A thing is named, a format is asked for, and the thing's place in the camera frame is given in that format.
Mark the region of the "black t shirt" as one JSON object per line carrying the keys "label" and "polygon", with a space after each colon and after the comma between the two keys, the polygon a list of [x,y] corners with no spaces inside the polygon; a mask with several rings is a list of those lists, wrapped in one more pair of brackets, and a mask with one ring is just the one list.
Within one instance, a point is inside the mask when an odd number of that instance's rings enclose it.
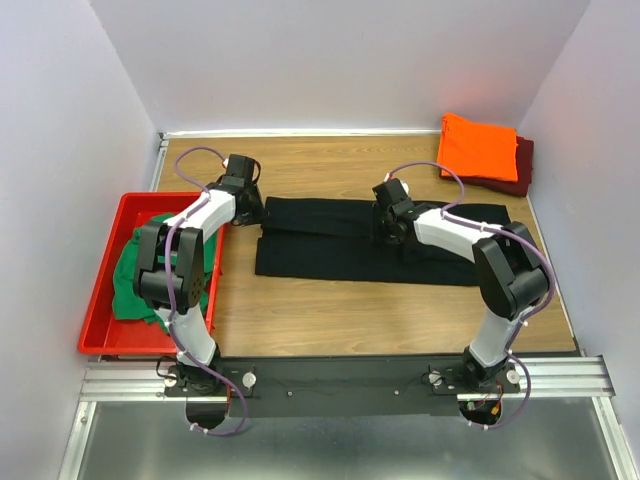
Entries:
{"label": "black t shirt", "polygon": [[415,240],[376,243],[376,203],[269,197],[257,275],[316,280],[476,287],[474,264]]}

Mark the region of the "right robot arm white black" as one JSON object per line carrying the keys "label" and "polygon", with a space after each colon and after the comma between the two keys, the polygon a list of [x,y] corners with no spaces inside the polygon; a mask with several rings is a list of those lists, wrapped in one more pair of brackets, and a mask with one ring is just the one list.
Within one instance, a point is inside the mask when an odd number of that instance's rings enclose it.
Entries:
{"label": "right robot arm white black", "polygon": [[480,392],[504,370],[512,344],[528,317],[554,288],[548,262],[528,228],[472,221],[428,203],[416,204],[398,179],[373,188],[374,238],[436,247],[473,263],[486,313],[465,348],[460,381]]}

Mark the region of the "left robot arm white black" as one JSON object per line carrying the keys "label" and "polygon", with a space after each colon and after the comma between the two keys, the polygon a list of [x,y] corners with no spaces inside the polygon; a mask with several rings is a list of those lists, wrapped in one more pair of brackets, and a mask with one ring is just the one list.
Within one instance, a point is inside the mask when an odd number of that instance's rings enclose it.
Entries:
{"label": "left robot arm white black", "polygon": [[188,384],[201,395],[214,393],[221,384],[236,388],[216,365],[219,348],[200,308],[205,243],[228,224],[255,225],[265,218],[258,188],[260,163],[232,154],[223,166],[217,181],[196,184],[201,193],[186,209],[141,227],[133,278],[134,294],[162,319],[176,360],[188,370]]}

